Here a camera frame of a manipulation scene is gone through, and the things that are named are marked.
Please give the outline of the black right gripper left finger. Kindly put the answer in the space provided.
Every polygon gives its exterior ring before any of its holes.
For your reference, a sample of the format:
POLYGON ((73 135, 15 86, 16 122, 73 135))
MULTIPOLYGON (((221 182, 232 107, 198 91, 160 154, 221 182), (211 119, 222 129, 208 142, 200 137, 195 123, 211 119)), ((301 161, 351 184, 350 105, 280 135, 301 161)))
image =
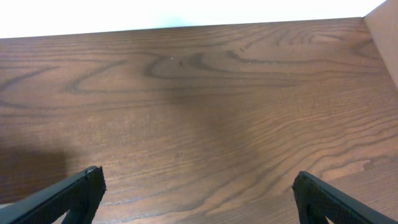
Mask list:
POLYGON ((1 209, 1 223, 91 223, 106 191, 103 168, 88 167, 1 209))

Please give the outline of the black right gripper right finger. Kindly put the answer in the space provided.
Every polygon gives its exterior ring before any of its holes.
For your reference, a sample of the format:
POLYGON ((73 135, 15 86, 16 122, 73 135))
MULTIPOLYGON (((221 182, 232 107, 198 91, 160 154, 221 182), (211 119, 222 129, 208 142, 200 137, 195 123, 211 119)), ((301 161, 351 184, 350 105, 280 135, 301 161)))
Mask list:
POLYGON ((301 224, 397 224, 308 172, 298 173, 292 189, 301 224))

